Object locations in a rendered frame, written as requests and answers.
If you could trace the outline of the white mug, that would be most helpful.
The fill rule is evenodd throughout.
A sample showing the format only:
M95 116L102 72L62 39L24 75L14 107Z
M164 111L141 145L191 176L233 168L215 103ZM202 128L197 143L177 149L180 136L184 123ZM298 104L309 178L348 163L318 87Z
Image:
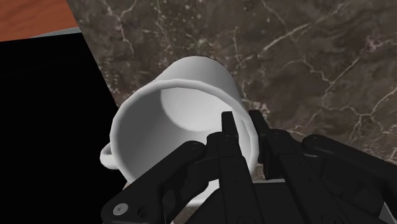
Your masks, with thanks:
M217 60L189 56L173 62L153 81L133 93L113 118L109 143L100 161L130 183L111 203L137 206L153 188L139 178L186 141L207 142L222 130L221 115L230 111L239 146L253 173L259 155L258 135L244 107L234 78Z

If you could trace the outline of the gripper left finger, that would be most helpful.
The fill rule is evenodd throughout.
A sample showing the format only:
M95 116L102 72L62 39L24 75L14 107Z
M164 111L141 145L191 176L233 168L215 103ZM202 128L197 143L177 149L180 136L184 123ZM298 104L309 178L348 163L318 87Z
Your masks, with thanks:
M215 179L225 224L257 224L258 201L232 112L221 114L221 127L205 144L183 143L106 202L103 224L171 224Z

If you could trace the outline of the black robot stand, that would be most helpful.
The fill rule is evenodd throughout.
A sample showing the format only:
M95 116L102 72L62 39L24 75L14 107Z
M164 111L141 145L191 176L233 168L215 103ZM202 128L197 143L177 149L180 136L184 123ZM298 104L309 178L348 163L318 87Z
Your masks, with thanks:
M82 34L0 42L0 224L102 224L116 111Z

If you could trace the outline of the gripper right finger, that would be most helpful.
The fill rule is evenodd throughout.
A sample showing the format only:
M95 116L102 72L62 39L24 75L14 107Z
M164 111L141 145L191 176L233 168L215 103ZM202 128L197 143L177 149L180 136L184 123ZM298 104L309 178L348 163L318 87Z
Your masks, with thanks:
M249 111L266 179L284 179L304 224L397 224L397 165L328 137L302 141Z

